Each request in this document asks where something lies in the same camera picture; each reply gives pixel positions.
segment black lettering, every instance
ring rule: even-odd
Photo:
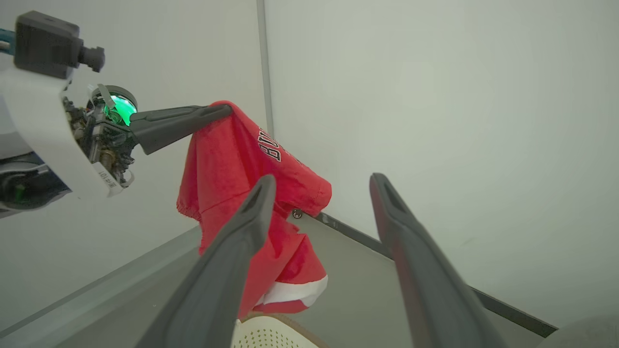
[[[274,159],[276,159],[278,162],[282,161],[282,154],[281,152],[275,150],[275,149],[271,149],[270,147],[266,147],[262,144],[258,144],[260,146],[260,149],[262,150],[262,152],[264,152],[265,154],[273,157]]]
[[[262,131],[258,134],[258,141],[263,142],[265,144],[269,144],[272,147],[279,147],[279,144],[276,143],[270,136],[263,133]]]

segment red jersey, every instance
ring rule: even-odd
[[[264,247],[249,267],[239,309],[296,313],[324,290],[327,276],[306,235],[286,221],[293,209],[316,216],[331,185],[285,151],[236,105],[232,114],[193,134],[176,206],[202,228],[200,254],[234,215],[258,179],[275,176],[277,191]]]

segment gray floor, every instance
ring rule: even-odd
[[[412,347],[393,261],[308,217],[294,223],[309,235],[329,275],[329,286],[310,309],[290,317],[331,348]],[[162,279],[130,305],[58,347],[134,347],[183,277],[184,273],[179,273]],[[487,313],[510,347],[533,348],[542,341],[540,336]]]

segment white perforated object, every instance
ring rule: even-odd
[[[318,348],[293,328],[270,316],[237,321],[230,348]]]

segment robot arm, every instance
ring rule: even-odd
[[[116,195],[134,179],[137,144],[151,154],[232,111],[138,112],[133,94],[111,85],[98,85],[87,107],[77,108],[62,97],[74,68],[98,72],[105,63],[103,48],[86,48],[78,36],[78,26],[35,11],[18,17],[15,32],[0,30],[0,219],[69,192]]]

